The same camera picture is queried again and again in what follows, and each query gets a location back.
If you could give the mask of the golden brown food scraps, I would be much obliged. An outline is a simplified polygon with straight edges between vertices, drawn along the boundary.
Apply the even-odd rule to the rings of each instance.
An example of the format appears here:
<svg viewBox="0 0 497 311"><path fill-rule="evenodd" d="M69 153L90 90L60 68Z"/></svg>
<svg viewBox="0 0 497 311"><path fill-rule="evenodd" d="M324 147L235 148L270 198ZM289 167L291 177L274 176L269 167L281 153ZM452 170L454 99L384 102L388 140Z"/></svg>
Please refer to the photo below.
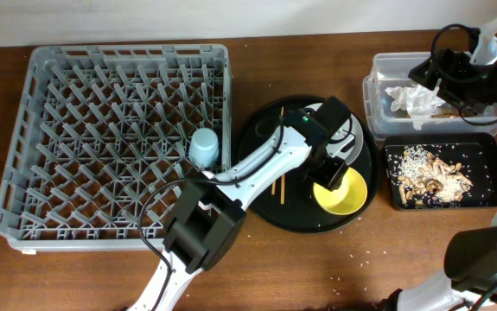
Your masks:
<svg viewBox="0 0 497 311"><path fill-rule="evenodd" d="M404 208L456 206L474 187L462 164L450 164L421 145L393 155L393 186Z"/></svg>

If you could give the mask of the light blue plastic cup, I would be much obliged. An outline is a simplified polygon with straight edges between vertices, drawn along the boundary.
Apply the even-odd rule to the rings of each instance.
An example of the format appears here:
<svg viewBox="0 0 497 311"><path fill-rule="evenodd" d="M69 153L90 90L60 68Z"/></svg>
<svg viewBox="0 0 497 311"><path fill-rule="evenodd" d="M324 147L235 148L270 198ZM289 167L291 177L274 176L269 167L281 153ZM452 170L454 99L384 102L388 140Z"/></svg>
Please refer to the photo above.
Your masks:
<svg viewBox="0 0 497 311"><path fill-rule="evenodd" d="M197 129L191 137L188 159L197 168L211 168L218 159L219 138L209 128Z"/></svg>

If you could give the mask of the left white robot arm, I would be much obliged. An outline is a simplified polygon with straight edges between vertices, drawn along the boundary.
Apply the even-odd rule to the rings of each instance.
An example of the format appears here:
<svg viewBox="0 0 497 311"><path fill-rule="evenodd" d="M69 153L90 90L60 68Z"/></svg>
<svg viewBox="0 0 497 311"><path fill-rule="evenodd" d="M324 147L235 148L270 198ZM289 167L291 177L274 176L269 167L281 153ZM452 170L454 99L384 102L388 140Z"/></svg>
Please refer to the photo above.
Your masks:
<svg viewBox="0 0 497 311"><path fill-rule="evenodd" d="M132 309L172 309L192 280L226 255L249 205L281 175L308 167L320 173L319 185L338 188L347 164L329 154L328 146L351 123L349 112L287 111L270 137L240 163L216 175L204 171L186 179L164 223L163 247L146 243L160 262Z"/></svg>

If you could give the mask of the yellow bowl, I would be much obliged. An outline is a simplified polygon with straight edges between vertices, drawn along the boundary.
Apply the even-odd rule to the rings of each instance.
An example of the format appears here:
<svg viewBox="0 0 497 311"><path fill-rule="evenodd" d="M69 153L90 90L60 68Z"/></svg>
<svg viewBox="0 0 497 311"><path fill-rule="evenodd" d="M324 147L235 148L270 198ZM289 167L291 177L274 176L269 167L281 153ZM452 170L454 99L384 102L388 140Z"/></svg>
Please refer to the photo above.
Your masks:
<svg viewBox="0 0 497 311"><path fill-rule="evenodd" d="M367 198L367 185L359 172L349 168L338 189L329 191L315 183L313 195L325 212L345 216L355 213L363 207Z"/></svg>

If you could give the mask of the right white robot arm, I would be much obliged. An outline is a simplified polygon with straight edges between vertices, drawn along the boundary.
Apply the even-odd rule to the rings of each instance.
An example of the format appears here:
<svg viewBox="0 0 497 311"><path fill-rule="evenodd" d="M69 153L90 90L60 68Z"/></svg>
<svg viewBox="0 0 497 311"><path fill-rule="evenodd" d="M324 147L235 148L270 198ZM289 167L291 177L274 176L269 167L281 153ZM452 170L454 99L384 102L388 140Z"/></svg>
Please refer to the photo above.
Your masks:
<svg viewBox="0 0 497 311"><path fill-rule="evenodd" d="M469 51L430 48L410 79L436 90L460 115L497 104L497 26L463 26ZM397 289L380 310L478 310L497 304L497 212L487 228L458 232L449 242L443 270L412 289Z"/></svg>

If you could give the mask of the white paper napkin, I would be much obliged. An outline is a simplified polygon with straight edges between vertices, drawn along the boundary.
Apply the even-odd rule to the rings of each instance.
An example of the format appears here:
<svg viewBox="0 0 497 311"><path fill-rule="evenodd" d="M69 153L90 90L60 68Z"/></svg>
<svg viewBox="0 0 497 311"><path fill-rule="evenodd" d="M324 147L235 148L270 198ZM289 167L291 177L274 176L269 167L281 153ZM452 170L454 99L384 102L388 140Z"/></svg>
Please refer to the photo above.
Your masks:
<svg viewBox="0 0 497 311"><path fill-rule="evenodd" d="M445 104L445 101L436 94L439 88L430 90L424 86L412 84L411 86L387 87L385 92L393 101L391 111L405 111L412 119L413 128L421 130L425 118L430 118Z"/></svg>

